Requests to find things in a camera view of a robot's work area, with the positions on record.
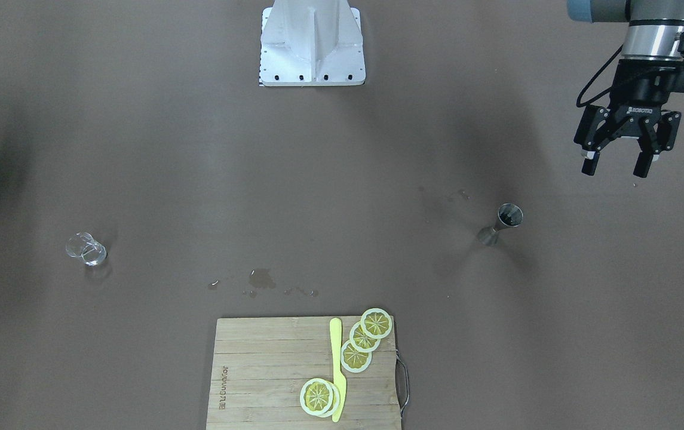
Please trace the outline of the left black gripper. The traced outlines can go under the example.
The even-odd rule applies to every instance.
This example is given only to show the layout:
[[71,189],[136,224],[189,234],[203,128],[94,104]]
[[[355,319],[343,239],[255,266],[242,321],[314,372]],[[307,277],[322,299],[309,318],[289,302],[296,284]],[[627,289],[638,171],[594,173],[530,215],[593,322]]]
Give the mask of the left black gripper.
[[593,176],[601,150],[618,138],[634,137],[639,142],[633,175],[641,179],[661,152],[674,149],[682,114],[663,106],[675,89],[681,65],[681,61],[618,61],[609,105],[585,107],[573,138],[582,149],[582,174]]

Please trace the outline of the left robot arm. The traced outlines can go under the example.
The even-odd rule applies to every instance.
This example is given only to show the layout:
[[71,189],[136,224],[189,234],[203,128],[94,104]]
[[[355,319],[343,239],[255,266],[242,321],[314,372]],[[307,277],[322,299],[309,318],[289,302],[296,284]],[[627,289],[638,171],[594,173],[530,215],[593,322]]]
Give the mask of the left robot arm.
[[612,84],[589,100],[573,138],[583,154],[582,173],[594,175],[602,150],[617,139],[639,144],[634,175],[644,179],[662,152],[674,149],[682,114],[664,109],[684,94],[684,1],[569,1],[578,22],[627,23],[625,41],[609,58]]

